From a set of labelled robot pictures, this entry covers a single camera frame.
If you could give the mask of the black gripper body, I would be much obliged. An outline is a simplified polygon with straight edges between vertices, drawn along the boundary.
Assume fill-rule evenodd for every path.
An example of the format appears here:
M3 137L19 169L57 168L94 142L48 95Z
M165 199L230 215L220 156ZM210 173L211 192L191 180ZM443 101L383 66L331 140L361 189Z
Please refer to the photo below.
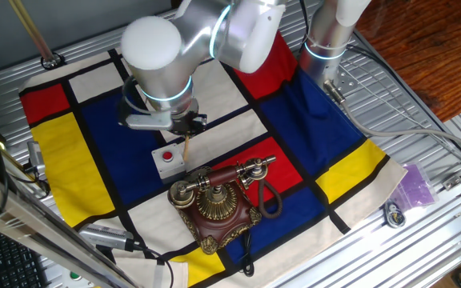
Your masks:
M169 132L177 135L196 135L206 129L207 115L197 110L185 110L179 113L170 112L172 126Z

